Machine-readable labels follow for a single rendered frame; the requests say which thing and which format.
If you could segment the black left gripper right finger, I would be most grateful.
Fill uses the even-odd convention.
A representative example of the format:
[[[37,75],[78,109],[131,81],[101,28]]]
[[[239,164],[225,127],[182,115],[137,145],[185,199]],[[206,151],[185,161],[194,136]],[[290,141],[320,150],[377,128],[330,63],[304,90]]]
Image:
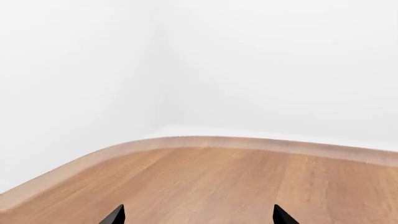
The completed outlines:
[[[297,222],[279,205],[274,205],[272,219],[274,224],[299,224],[299,222]]]

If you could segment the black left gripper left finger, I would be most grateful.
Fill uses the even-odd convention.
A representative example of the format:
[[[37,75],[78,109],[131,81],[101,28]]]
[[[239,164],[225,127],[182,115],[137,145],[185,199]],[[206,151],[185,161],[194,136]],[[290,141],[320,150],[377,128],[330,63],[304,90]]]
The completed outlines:
[[[99,224],[124,224],[125,222],[125,211],[124,205],[119,205],[115,208],[106,218],[104,218]]]

